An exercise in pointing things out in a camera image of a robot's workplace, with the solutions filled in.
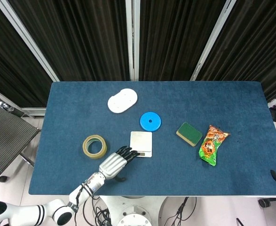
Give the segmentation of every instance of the green packaging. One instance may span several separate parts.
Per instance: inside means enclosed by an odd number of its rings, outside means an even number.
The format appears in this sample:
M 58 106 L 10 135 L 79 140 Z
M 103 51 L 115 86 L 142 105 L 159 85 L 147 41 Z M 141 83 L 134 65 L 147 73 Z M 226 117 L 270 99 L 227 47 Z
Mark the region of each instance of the green packaging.
M 225 133 L 210 125 L 207 136 L 199 149 L 199 157 L 210 165 L 215 166 L 217 149 L 229 135 L 229 133 Z

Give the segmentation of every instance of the sponge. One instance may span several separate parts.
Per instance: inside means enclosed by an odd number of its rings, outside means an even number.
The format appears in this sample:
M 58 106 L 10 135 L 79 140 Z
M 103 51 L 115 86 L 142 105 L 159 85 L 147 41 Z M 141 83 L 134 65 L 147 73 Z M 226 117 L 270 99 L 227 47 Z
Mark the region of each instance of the sponge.
M 181 125 L 176 134 L 193 147 L 197 145 L 203 136 L 200 131 L 186 122 Z

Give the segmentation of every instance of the blue plastic lid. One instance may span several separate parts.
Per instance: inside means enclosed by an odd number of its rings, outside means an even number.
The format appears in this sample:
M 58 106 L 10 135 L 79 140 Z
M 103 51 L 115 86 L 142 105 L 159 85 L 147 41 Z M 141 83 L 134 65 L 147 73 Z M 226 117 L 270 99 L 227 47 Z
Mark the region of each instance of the blue plastic lid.
M 148 132 L 153 132 L 158 130 L 161 124 L 162 124 L 162 121 L 160 116 L 154 112 L 146 112 L 140 118 L 141 127 Z

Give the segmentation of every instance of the chair leg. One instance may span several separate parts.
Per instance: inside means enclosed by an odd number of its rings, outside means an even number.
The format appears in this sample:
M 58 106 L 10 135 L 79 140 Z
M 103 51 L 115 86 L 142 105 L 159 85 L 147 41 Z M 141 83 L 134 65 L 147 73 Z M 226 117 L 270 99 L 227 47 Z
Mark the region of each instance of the chair leg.
M 267 207 L 270 207 L 270 202 L 274 202 L 274 201 L 276 201 L 276 198 L 259 199 L 258 204 L 262 208 L 267 208 Z
M 0 182 L 5 183 L 8 180 L 7 176 L 0 176 Z
M 31 165 L 32 167 L 34 167 L 34 162 L 32 160 L 30 160 L 29 158 L 27 158 L 23 153 L 20 153 L 20 156 L 25 160 L 25 162 L 27 162 L 29 165 Z

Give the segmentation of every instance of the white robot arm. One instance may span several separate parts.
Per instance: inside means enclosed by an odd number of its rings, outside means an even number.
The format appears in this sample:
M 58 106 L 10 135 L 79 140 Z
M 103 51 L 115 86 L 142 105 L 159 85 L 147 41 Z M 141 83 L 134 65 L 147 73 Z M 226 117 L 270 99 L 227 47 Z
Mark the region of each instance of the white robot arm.
M 130 150 L 131 148 L 123 146 L 112 153 L 100 164 L 99 172 L 93 173 L 69 195 L 67 205 L 60 199 L 34 206 L 15 206 L 0 202 L 0 223 L 8 219 L 10 226 L 39 226 L 46 217 L 50 217 L 58 225 L 65 225 L 79 210 L 79 206 L 91 197 L 105 180 L 115 178 L 126 164 L 139 155 L 137 151 Z

